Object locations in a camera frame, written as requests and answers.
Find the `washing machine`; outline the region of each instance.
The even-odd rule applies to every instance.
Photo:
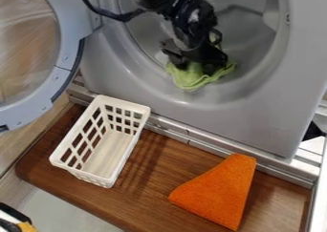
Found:
[[[91,1],[117,13],[137,6],[133,0]],[[18,61],[13,55],[11,63],[2,66],[3,131],[24,126],[51,109],[81,60],[86,86],[94,93],[144,104],[156,115],[291,158],[326,90],[325,0],[208,0],[224,35],[222,47],[238,67],[196,92],[178,89],[166,73],[167,57],[159,41],[169,36],[169,25],[156,13],[121,23],[90,12],[81,0],[47,2],[48,8],[31,11],[38,27],[32,27],[31,20],[18,29],[13,26],[20,30],[16,32],[22,45],[10,45],[18,38],[3,32],[4,50],[47,38],[35,47],[20,47],[29,50],[27,58],[19,60],[25,64],[17,62],[9,70],[12,61]],[[4,13],[17,12],[13,17],[22,22],[22,12],[32,6],[46,5],[20,0],[17,9]],[[52,34],[41,25],[50,26]],[[40,30],[40,36],[28,37],[34,30]],[[46,59],[38,62],[36,56]],[[11,77],[12,72],[22,73]]]

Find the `green cloth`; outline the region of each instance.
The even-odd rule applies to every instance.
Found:
[[[175,85],[186,91],[196,91],[208,83],[218,81],[223,76],[232,73],[237,64],[229,63],[225,68],[218,70],[214,75],[203,74],[203,66],[197,62],[191,62],[187,70],[180,70],[174,64],[168,62],[166,70],[172,75]]]

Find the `white plastic basket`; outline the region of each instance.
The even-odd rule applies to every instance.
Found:
[[[111,188],[140,138],[150,108],[99,95],[50,156],[78,179]]]

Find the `wooden board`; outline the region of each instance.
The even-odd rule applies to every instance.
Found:
[[[83,110],[74,106],[34,145],[16,165],[18,177],[128,231],[229,231],[167,201],[178,185],[222,161],[167,137],[143,131],[113,189],[53,167],[49,155]],[[239,231],[301,231],[309,199],[309,190],[256,172]]]

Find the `yellow object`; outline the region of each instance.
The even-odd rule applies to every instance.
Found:
[[[17,226],[22,230],[22,232],[37,232],[36,228],[28,222],[21,222],[17,224]]]
[[[250,191],[256,160],[231,155],[202,176],[175,189],[169,201],[236,231]]]

